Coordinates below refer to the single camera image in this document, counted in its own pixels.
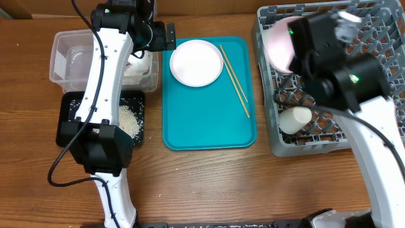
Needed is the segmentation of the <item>small pink bowl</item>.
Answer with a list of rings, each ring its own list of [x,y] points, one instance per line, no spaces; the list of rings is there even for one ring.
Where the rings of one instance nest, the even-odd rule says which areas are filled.
[[[301,19],[301,16],[283,18],[262,33],[265,56],[278,72],[292,73],[289,66],[295,56],[288,23]]]

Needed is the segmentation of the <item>white cup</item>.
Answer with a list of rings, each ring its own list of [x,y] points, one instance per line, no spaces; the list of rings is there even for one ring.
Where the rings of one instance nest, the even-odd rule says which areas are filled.
[[[279,128],[286,134],[295,134],[300,131],[312,119],[312,112],[309,108],[293,107],[279,114]]]

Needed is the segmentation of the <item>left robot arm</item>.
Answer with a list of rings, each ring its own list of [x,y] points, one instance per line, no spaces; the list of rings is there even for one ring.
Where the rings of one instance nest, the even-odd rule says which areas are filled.
[[[175,26],[154,20],[154,1],[106,1],[84,22],[93,33],[93,54],[87,86],[75,117],[60,123],[58,140],[64,148],[49,169],[52,175],[66,152],[95,182],[104,210],[104,227],[138,227],[130,199],[127,168],[134,142],[119,128],[119,102],[129,56],[176,48]]]

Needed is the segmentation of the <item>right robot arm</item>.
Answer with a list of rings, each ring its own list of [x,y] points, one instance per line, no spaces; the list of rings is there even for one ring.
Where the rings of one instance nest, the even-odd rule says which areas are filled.
[[[385,72],[373,54],[346,54],[360,23],[344,11],[289,22],[290,70],[300,75],[315,109],[330,112],[349,141],[370,197],[371,225],[403,227],[404,145]]]

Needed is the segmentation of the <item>large white plate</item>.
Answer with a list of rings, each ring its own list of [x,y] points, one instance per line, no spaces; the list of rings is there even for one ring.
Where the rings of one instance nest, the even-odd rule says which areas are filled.
[[[220,76],[222,70],[222,54],[208,41],[185,41],[170,57],[171,73],[185,86],[208,86]]]

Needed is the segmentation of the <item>wooden chopstick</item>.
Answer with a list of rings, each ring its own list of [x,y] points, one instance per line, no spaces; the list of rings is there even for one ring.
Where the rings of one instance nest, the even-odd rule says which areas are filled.
[[[227,70],[227,72],[228,72],[228,75],[229,75],[229,77],[230,77],[230,80],[231,80],[231,82],[232,82],[232,85],[233,85],[233,87],[234,87],[234,89],[235,89],[235,91],[236,91],[236,93],[237,93],[237,96],[238,96],[238,98],[239,98],[239,101],[240,101],[240,103],[241,103],[241,105],[242,105],[242,107],[243,107],[243,109],[244,109],[244,111],[245,111],[245,113],[246,113],[246,116],[247,116],[247,118],[250,118],[251,116],[250,116],[250,114],[249,114],[249,112],[248,112],[248,110],[247,110],[247,108],[246,108],[246,105],[245,105],[245,102],[244,102],[243,99],[242,99],[242,96],[240,95],[240,92],[239,92],[239,90],[238,90],[238,88],[237,88],[237,85],[236,85],[236,83],[235,83],[235,81],[234,81],[234,78],[233,78],[233,76],[232,76],[232,73],[231,73],[231,71],[230,71],[228,65],[225,63],[225,60],[223,60],[223,62],[224,62],[225,68],[226,68],[226,70]]]
[[[232,65],[230,64],[228,56],[227,56],[227,54],[226,54],[226,52],[225,52],[225,50],[224,50],[224,48],[223,48],[223,46],[221,44],[220,44],[220,49],[221,49],[221,51],[222,51],[222,53],[223,53],[223,55],[225,57],[225,61],[228,63],[228,66],[230,67],[230,71],[231,71],[232,75],[234,76],[234,79],[236,80],[236,83],[237,83],[237,85],[238,85],[238,87],[239,87],[245,101],[248,102],[247,97],[246,97],[246,95],[244,93],[244,90],[243,90],[243,88],[242,88],[242,86],[241,86],[241,84],[239,82],[239,79],[238,79],[236,73],[234,72],[234,69],[233,69]]]

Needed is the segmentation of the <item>rice pile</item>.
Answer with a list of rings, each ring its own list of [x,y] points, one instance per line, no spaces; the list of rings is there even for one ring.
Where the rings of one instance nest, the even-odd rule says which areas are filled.
[[[144,133],[144,98],[121,98],[119,105],[119,128],[140,144]]]

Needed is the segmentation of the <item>white napkin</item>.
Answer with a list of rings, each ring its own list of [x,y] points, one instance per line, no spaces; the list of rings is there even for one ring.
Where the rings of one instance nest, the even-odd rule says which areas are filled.
[[[149,65],[151,64],[151,54],[146,51],[142,59],[130,55],[124,72],[123,85],[137,85],[142,78],[149,73]]]

